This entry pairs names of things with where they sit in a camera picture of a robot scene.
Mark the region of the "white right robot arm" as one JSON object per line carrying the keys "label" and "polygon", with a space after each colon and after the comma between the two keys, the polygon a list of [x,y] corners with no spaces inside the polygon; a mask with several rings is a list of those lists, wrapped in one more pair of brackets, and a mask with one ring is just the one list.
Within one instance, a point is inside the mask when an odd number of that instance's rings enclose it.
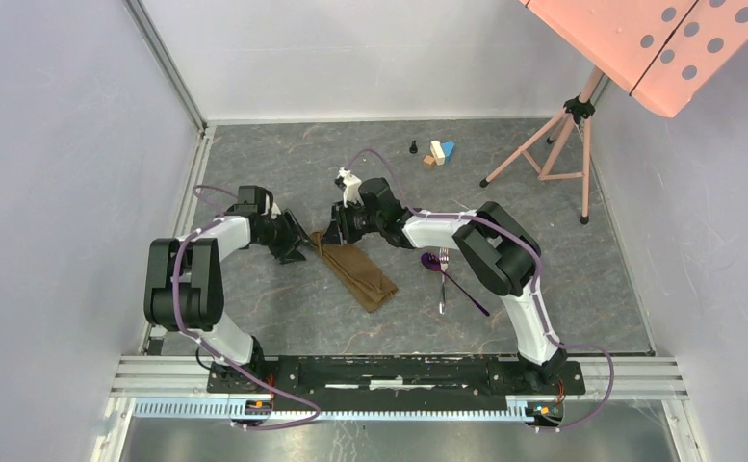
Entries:
{"label": "white right robot arm", "polygon": [[541,249],[502,206],[488,201],[468,212],[416,211],[396,199],[384,178],[362,181],[343,169],[335,183],[343,198],[332,206],[323,243],[354,244],[376,233],[394,247],[459,251],[510,317],[524,385],[545,393],[559,381],[567,354],[541,297]]}

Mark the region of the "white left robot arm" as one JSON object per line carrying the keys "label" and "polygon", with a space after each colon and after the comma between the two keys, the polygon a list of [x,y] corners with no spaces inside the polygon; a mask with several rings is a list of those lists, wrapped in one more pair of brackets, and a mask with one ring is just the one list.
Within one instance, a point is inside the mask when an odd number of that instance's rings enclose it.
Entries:
{"label": "white left robot arm", "polygon": [[266,384],[268,367],[258,340],[225,312],[221,263],[253,245],[281,265],[298,263],[305,259],[300,248],[315,243],[269,190],[241,186],[230,196],[233,204],[209,223],[150,244],[143,310],[150,325],[194,342],[216,371],[231,369],[233,382],[251,393]]}

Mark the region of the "brown cloth napkin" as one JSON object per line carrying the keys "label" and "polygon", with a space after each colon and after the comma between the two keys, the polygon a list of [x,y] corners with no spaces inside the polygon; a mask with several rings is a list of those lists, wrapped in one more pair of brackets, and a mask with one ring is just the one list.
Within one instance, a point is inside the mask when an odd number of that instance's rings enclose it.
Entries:
{"label": "brown cloth napkin", "polygon": [[396,295],[398,286],[362,250],[352,244],[322,244],[322,237],[321,232],[310,235],[316,253],[366,312],[376,312]]}

